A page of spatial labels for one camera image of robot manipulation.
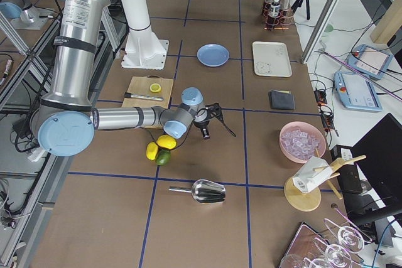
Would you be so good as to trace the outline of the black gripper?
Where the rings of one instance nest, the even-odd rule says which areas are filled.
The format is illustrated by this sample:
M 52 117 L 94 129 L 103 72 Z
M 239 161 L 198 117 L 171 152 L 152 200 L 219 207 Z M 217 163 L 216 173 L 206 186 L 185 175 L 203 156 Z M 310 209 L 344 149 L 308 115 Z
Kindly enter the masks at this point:
M 218 121 L 221 121 L 222 119 L 222 108 L 219 103 L 206 105 L 197 112 L 193 124 L 195 127 L 200 129 L 204 139 L 210 138 L 208 125 L 212 119 L 217 119 Z

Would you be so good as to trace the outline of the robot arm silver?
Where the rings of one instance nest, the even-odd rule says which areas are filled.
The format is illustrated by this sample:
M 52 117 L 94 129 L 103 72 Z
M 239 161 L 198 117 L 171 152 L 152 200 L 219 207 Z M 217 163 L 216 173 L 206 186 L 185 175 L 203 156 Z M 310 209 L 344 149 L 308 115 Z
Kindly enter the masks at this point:
M 146 0 L 121 0 L 128 22 L 123 65 L 155 69 L 164 67 L 168 42 L 153 33 Z M 96 109 L 88 98 L 101 16 L 111 0 L 65 0 L 50 91 L 40 100 L 31 119 L 39 145 L 56 156 L 73 156 L 92 142 L 96 130 L 162 127 L 175 139 L 190 126 L 206 129 L 214 106 L 205 105 L 195 87 L 182 92 L 176 109 L 120 107 Z

